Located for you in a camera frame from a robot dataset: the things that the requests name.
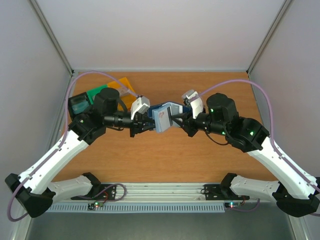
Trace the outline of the blue card holder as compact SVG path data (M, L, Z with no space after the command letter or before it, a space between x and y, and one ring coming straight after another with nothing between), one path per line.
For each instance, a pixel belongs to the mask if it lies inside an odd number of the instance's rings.
M157 133L163 133L171 127L180 126L172 120L172 116L189 113L191 108L172 101L167 101L161 104L152 105L147 110L147 116L154 120Z

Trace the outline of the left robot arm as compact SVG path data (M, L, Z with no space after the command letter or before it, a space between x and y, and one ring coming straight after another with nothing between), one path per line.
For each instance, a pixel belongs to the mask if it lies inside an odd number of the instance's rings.
M104 189L90 172L60 182L52 180L77 154L104 135L107 128L127 128L131 137L152 129L154 121L146 114L149 107L149 99L138 96L127 110L116 89L103 88L95 95L93 104L73 118L61 139L40 160L24 172L11 173L5 178L12 198L32 218L66 199L96 199Z

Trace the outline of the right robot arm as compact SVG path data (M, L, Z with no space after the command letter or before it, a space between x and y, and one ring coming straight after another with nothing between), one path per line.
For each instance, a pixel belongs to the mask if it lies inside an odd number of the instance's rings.
M226 143L258 160L276 181L245 178L227 173L219 185L224 199L248 196L272 202L286 214L299 218L316 215L320 206L319 177L308 176L278 145L269 131L253 118L241 117L233 99L215 93L206 100L208 110L191 105L191 111L171 117L189 137L198 131L217 134Z

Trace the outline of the teal card in black bin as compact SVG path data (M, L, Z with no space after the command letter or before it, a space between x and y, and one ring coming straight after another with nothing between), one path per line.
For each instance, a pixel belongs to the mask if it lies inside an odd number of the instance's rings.
M78 115L82 113L90 104L87 101L82 101L71 106L72 113Z

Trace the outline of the yellow plastic bin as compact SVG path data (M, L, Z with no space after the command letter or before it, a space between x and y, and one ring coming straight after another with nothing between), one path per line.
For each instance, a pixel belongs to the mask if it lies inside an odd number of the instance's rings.
M127 107L127 110L130 111L132 103L136 100L136 97L128 92L127 89L131 90L132 92L135 92L132 88L129 80L127 77L120 78L119 81L124 85L121 86L116 81L111 81L107 84L109 88L116 89L119 92L120 99L123 101L125 106Z

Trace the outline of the green plastic bin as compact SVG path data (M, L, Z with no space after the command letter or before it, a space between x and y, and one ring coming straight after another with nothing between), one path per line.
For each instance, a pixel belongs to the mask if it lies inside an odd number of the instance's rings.
M101 85L99 87L96 87L96 88L93 88L93 89L90 89L86 92L87 96L88 96L88 99L89 99L89 102L91 105L94 104L94 100L95 100L95 96L101 92L102 89L105 89L107 88L108 86L105 84L105 85Z

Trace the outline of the black plastic bin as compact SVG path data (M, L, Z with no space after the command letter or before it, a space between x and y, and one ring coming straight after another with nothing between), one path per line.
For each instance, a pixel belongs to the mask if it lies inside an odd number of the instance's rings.
M80 93L78 95L68 98L68 113L70 119L73 121L74 118L81 114L88 106L93 104L93 99L88 95L87 92Z

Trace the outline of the aluminium front rail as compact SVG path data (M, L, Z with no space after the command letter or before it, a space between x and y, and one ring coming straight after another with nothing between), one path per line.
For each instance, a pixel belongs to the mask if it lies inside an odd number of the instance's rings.
M178 182L158 182L158 183L124 183L123 187L116 184L115 200L75 200L75 201L95 201L95 202L128 202L128 203L175 203L175 202L204 202L206 198L201 194L201 189L205 184L218 183L178 183ZM247 193L236 194L249 196L255 200L256 196ZM217 202L241 202L243 200L211 200Z

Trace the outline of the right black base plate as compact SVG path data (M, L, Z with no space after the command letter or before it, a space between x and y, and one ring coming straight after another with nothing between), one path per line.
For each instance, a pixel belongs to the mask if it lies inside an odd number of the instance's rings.
M249 200L247 195L237 195L227 187L221 187L220 184L204 184L200 193L205 196L206 201L242 201Z

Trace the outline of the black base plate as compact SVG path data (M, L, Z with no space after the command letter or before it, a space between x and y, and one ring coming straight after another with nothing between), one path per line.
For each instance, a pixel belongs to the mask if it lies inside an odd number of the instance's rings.
M204 184L200 193L205 196L206 201L242 201L249 200L247 195L237 195L227 187L221 187L220 184Z
M115 200L116 184L100 184L93 186L86 195L74 196L71 200Z

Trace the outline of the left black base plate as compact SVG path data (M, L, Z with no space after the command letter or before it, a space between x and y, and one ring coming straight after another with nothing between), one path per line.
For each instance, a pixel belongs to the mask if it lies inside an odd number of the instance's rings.
M115 200L116 184L100 184L93 186L86 195L74 196L71 200Z

